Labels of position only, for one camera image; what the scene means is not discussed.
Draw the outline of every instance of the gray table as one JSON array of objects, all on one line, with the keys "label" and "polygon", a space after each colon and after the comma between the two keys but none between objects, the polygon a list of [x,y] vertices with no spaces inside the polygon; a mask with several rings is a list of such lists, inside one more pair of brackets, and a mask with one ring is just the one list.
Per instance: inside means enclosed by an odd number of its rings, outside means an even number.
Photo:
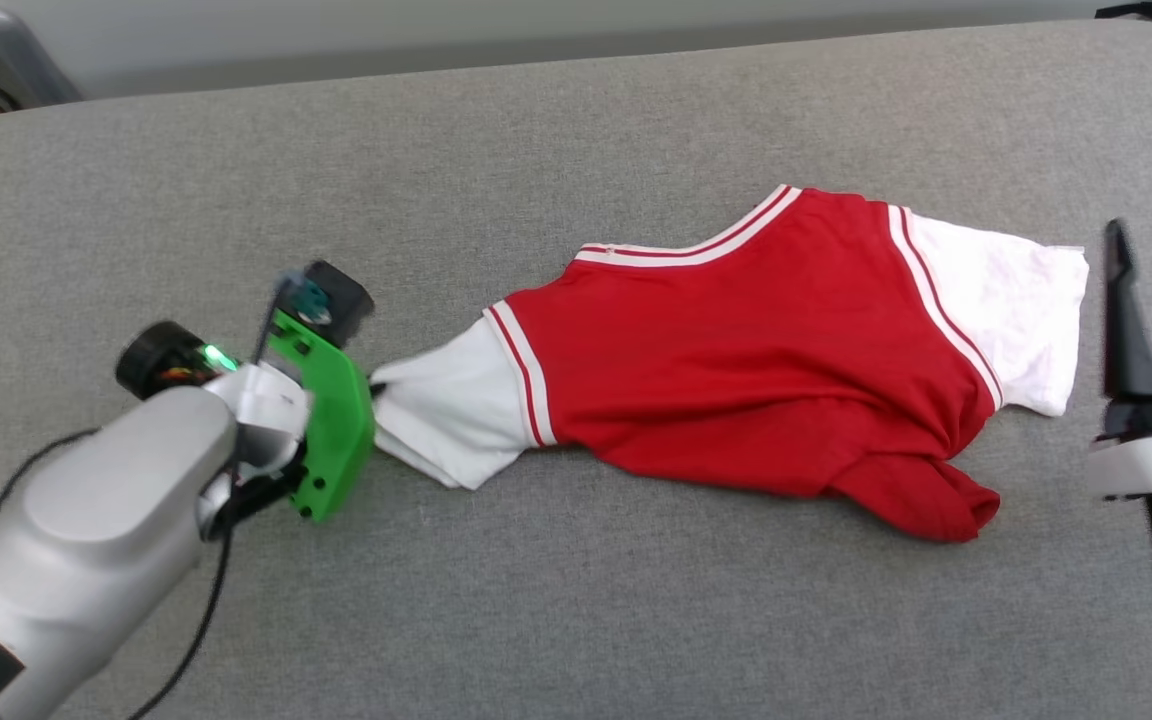
[{"label": "gray table", "polygon": [[[206,650],[159,717],[1152,717],[1142,509],[1082,478],[1115,215],[1152,325],[1146,23],[0,118],[0,483],[60,429],[131,407],[113,364],[142,325],[249,347],[280,270],[321,256],[369,287],[351,351],[370,367],[548,281],[582,242],[685,245],[780,182],[1087,247],[1071,410],[1006,410],[957,460],[1005,499],[983,538],[914,541],[844,502],[637,479],[581,450],[526,455],[475,495],[379,457],[328,525],[273,510],[238,533]],[[63,717],[154,691],[210,570]]]}]

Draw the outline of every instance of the white sleeve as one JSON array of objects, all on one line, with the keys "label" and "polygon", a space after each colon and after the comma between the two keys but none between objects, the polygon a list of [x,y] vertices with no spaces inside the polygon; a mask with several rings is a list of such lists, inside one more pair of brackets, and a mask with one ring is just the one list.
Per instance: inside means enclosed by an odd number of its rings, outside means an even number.
[{"label": "white sleeve", "polygon": [[376,447],[449,488],[477,488],[523,450],[526,422],[505,349],[479,319],[456,340],[384,365]]},{"label": "white sleeve", "polygon": [[977,346],[1006,406],[1062,415],[1078,366],[1082,247],[1043,247],[910,213],[945,313]]}]

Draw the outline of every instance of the white stripe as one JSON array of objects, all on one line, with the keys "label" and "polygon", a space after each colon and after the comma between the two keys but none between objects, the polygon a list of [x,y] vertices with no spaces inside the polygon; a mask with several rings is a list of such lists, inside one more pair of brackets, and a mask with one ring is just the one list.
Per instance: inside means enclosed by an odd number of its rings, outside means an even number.
[{"label": "white stripe", "polygon": [[[545,392],[545,373],[540,370],[540,361],[536,358],[536,354],[531,350],[531,343],[526,341],[526,333],[522,332],[522,325],[518,324],[518,318],[513,314],[513,310],[509,309],[509,304],[506,301],[500,301],[492,306],[493,310],[500,314],[500,331],[508,334],[509,340],[513,341],[513,347],[518,351],[518,357],[522,359],[522,364],[526,367],[526,378],[531,381],[531,410],[535,411],[536,418],[536,430],[540,432],[540,444],[541,445],[558,445],[558,438],[554,437],[553,425],[550,424],[550,395]],[[484,313],[492,316],[488,310],[484,310]],[[509,350],[508,342],[503,338],[500,338],[503,343],[503,350],[509,359],[513,361],[513,351]],[[524,377],[522,377],[522,370],[518,370],[518,388],[522,389],[522,382],[524,382]],[[521,392],[522,401],[526,403],[526,393]],[[524,407],[524,422],[526,423],[526,437],[531,437],[531,414],[526,412]]]},{"label": "white stripe", "polygon": [[977,373],[984,381],[984,387],[990,392],[990,397],[993,397],[993,409],[1000,409],[1002,407],[1002,392],[993,382],[993,374],[990,373],[990,366],[986,364],[986,361],[950,327],[950,323],[948,323],[948,319],[937,305],[937,294],[932,290],[932,278],[929,278],[927,271],[918,262],[918,256],[914,255],[914,247],[910,245],[910,241],[905,241],[905,226],[901,223],[901,209],[897,209],[896,205],[888,205],[887,220],[890,223],[890,228],[888,229],[890,229],[892,243],[895,243],[901,258],[904,258],[905,265],[909,265],[909,273],[914,275],[915,286],[918,286],[918,295],[923,298],[923,306],[927,310],[929,318],[932,318],[932,323],[941,329],[941,333],[945,334],[946,340],[950,341],[955,350],[967,357],[968,363],[972,364],[975,370],[977,370]]},{"label": "white stripe", "polygon": [[[803,195],[803,191],[798,188],[793,188],[790,192],[787,192],[786,196],[776,203],[776,205],[772,206],[772,209],[767,211],[767,214],[759,218],[758,222],[749,225],[749,227],[743,232],[736,234],[736,236],[732,236],[732,233],[740,228],[741,225],[750,222],[751,219],[755,219],[756,215],[767,209],[776,196],[785,189],[786,185],[782,184],[775,192],[768,196],[768,198],[764,200],[758,209],[755,209],[751,213],[741,218],[738,223],[727,228],[727,232],[719,233],[708,241],[702,242],[699,245],[684,247],[684,249],[662,249],[661,247],[641,245],[585,245],[579,252],[576,253],[576,259],[589,263],[602,263],[604,265],[627,265],[631,266],[631,268],[673,268],[673,266],[703,265],[705,263],[717,260],[718,258],[722,258],[723,255],[728,255],[749,242],[755,234],[758,234],[758,232],[761,232],[764,227],[767,227],[767,223],[771,223],[772,220],[776,219],[776,215],[783,213],[788,206],[793,205],[794,202]],[[704,247],[710,248],[708,250],[696,255],[682,256],[682,258],[644,258],[644,256],[638,255],[617,253],[617,250],[668,253],[694,252],[695,250],[703,249]]]}]

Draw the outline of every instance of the green plastic part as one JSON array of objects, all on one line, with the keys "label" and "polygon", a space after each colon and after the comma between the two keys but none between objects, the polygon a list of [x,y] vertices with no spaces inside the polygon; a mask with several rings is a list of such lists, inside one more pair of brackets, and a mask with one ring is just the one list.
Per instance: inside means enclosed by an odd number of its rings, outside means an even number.
[{"label": "green plastic part", "polygon": [[371,456],[376,420],[371,391],[353,363],[324,338],[278,310],[270,328],[268,348],[301,372],[301,387],[312,406],[305,430],[305,479],[291,505],[306,518],[321,523],[339,510]]}]

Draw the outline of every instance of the red and white t-shirt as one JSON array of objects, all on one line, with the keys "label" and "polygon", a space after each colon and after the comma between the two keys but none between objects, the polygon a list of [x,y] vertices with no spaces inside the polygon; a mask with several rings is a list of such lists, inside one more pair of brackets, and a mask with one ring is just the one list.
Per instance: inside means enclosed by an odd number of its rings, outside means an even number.
[{"label": "red and white t-shirt", "polygon": [[582,247],[556,281],[376,370],[376,445],[477,488],[575,444],[968,541],[998,495],[946,460],[1001,406],[1064,412],[1086,282],[1077,247],[780,187],[699,245]]}]

